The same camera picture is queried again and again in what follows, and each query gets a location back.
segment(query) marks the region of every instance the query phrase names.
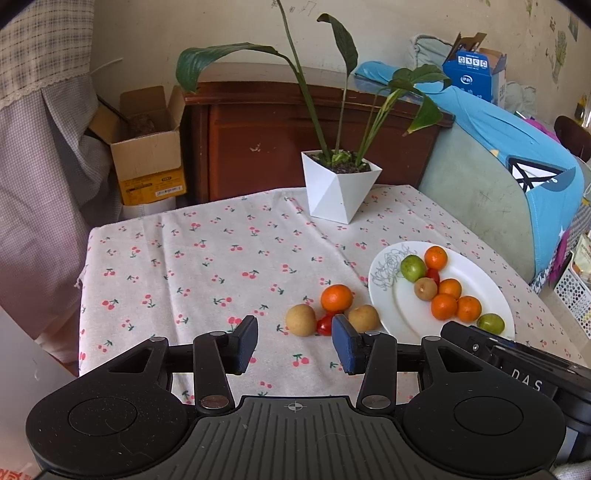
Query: cardboard box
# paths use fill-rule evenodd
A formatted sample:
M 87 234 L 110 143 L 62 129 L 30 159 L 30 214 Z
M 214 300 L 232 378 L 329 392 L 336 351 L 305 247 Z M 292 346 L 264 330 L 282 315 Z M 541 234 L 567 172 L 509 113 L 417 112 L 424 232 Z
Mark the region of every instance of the cardboard box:
M 124 205 L 186 193 L 178 131 L 184 105 L 179 86 L 173 88 L 168 105 L 162 86 L 122 93 L 121 113 L 99 104 L 89 128 L 111 146 Z M 130 138 L 127 119 L 141 113 L 152 120 L 156 133 Z
M 485 37 L 485 33 L 474 37 L 460 33 L 443 63 L 443 72 L 459 89 L 504 108 L 507 55 L 488 48 L 477 51 Z

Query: wooden dresser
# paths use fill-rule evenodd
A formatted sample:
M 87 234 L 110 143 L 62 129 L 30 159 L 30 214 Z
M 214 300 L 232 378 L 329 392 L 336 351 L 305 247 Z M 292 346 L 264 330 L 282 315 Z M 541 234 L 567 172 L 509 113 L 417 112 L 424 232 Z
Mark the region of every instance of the wooden dresser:
M 304 69 L 304 74 L 333 148 L 343 74 L 319 69 Z M 342 148 L 357 150 L 380 87 L 349 78 Z M 186 103 L 183 153 L 192 202 L 304 186 L 300 152 L 319 145 L 287 65 L 215 63 L 202 74 L 197 93 L 186 94 Z M 445 113 L 439 124 L 403 137 L 418 108 L 411 98 L 397 102 L 367 152 L 366 158 L 384 170 L 378 183 L 417 187 L 439 129 L 453 124 L 453 115 Z

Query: white wall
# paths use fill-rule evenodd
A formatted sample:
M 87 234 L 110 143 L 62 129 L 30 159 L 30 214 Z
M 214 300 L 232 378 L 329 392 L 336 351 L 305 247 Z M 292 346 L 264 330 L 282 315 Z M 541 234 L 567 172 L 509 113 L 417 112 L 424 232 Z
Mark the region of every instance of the white wall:
M 557 0 L 283 0 L 303 65 L 342 70 L 330 27 L 317 24 L 329 12 L 347 26 L 360 62 L 408 63 L 409 38 L 432 34 L 453 41 L 458 31 L 488 33 L 483 46 L 508 53 L 508 80 L 538 90 L 538 115 L 553 123 L 572 115 L 591 89 L 591 31 L 579 26 L 578 42 L 568 29 L 569 13 Z M 551 17 L 556 22 L 550 28 Z M 552 80 L 558 30 L 566 32 L 566 62 L 558 85 Z M 178 54 L 187 47 L 250 41 L 289 53 L 281 15 L 273 0 L 97 0 L 92 68 L 123 61 L 93 75 L 97 92 L 113 104 L 119 93 L 174 84 Z M 240 52 L 229 61 L 280 61 Z

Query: tablecloth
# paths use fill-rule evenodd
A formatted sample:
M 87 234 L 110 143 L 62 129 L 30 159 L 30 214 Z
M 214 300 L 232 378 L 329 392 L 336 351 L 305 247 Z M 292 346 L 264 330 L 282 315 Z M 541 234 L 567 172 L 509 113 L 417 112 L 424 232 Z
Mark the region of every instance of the tablecloth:
M 503 292 L 516 339 L 582 363 L 543 302 L 490 247 L 410 186 L 379 186 L 350 225 L 310 217 L 305 189 L 272 190 L 95 228 L 80 276 L 80 372 L 150 336 L 172 345 L 212 330 L 259 321 L 246 374 L 228 376 L 242 395 L 349 395 L 362 376 L 346 375 L 330 337 L 300 338 L 284 324 L 298 303 L 320 316 L 322 291 L 349 286 L 353 306 L 370 303 L 368 272 L 385 246 L 406 240 L 451 248 L 480 266 Z M 398 375 L 397 401 L 418 392 L 416 374 Z M 190 374 L 173 393 L 193 402 Z

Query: oval plate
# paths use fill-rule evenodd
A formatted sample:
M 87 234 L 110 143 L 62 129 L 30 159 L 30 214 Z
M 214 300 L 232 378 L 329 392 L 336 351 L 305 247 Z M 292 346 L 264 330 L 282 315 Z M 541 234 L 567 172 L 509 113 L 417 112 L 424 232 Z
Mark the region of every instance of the oval plate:
M 413 284 L 400 273 L 400 262 L 405 257 L 414 254 L 423 258 L 427 249 L 433 245 L 428 242 L 400 242 L 390 245 L 378 253 L 369 269 L 371 301 L 379 313 L 384 329 L 400 343 L 420 344 L 424 336 L 440 335 L 441 327 L 446 323 L 433 317 L 431 303 L 419 300 L 414 294 Z M 480 300 L 483 314 L 500 315 L 505 321 L 505 330 L 501 336 L 514 340 L 513 314 L 496 283 L 466 257 L 442 248 L 447 252 L 448 260 L 446 267 L 439 272 L 441 280 L 458 279 L 462 284 L 462 295 L 471 295 Z

